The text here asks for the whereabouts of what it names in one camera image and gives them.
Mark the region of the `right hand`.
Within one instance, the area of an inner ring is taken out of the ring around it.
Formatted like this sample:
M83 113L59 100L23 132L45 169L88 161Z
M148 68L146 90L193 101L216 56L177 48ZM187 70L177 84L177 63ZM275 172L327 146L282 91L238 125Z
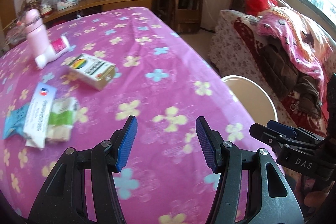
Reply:
M330 191L330 186L323 190L308 193L303 199L303 204L309 208L319 209L326 200Z

